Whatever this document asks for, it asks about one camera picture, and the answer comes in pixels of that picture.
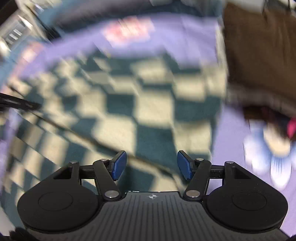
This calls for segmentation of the purple floral bed sheet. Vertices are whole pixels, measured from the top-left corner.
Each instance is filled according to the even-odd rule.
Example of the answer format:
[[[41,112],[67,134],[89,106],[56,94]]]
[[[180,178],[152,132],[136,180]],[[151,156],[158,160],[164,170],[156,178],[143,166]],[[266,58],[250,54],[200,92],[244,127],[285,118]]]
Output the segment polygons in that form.
[[[172,13],[130,16],[97,23],[40,49],[33,46],[20,58],[24,68],[13,77],[22,76],[40,55],[53,63],[79,54],[87,57],[95,51],[118,59],[168,55],[180,67],[200,68],[217,63],[224,40],[215,18]]]

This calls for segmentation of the green cream checkered sweater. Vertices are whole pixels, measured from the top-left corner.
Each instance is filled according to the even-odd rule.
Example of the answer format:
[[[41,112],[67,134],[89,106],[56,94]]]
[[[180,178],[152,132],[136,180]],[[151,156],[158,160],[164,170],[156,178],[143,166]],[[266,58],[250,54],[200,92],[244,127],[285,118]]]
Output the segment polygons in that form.
[[[118,59],[95,51],[47,63],[38,56],[9,94],[39,103],[20,115],[13,134],[1,205],[21,226],[19,198],[53,172],[90,165],[124,150],[118,186],[127,191],[183,191],[177,152],[210,159],[226,92],[227,63],[180,67],[168,55]]]

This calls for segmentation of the brown folded garment stack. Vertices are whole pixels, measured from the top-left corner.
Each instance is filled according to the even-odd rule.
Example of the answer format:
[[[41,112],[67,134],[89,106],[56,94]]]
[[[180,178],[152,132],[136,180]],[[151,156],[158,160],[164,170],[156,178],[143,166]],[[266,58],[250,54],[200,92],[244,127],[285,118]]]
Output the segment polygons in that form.
[[[227,3],[223,23],[227,101],[294,140],[295,11],[279,1],[265,1],[260,11]]]

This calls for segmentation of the white bedside control panel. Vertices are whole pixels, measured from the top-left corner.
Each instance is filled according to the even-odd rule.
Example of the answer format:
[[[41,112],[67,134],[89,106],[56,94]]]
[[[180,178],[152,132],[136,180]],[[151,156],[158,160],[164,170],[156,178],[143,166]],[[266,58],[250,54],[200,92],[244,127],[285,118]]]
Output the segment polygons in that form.
[[[6,58],[33,30],[33,24],[25,16],[14,14],[1,25],[1,56]]]

